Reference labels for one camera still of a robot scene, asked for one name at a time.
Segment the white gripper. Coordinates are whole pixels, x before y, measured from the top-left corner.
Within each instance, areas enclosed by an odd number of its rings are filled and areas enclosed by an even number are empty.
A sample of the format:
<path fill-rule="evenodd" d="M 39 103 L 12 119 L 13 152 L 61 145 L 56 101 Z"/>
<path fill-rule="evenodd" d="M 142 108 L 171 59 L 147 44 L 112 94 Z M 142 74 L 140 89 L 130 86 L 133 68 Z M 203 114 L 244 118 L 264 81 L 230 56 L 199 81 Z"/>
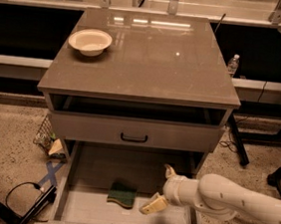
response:
<path fill-rule="evenodd" d="M 162 211 L 168 203 L 173 206 L 189 205 L 192 207 L 198 206 L 200 203 L 198 181 L 189 179 L 184 175 L 177 175 L 174 168 L 169 164 L 164 167 L 166 183 L 163 186 L 163 195 L 156 193 L 140 207 L 140 213 L 144 215 Z"/>

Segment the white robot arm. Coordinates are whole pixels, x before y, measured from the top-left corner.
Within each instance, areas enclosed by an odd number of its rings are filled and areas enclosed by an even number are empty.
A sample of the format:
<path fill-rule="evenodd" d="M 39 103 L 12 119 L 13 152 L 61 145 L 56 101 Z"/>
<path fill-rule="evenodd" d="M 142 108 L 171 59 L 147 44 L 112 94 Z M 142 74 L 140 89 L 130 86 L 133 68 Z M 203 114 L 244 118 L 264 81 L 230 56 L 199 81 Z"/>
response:
<path fill-rule="evenodd" d="M 141 206 L 140 213 L 156 213 L 168 205 L 190 206 L 220 221 L 231 220 L 239 213 L 258 224 L 281 224 L 281 200 L 253 192 L 221 175 L 187 178 L 166 165 L 165 178 L 163 194 L 153 195 Z"/>

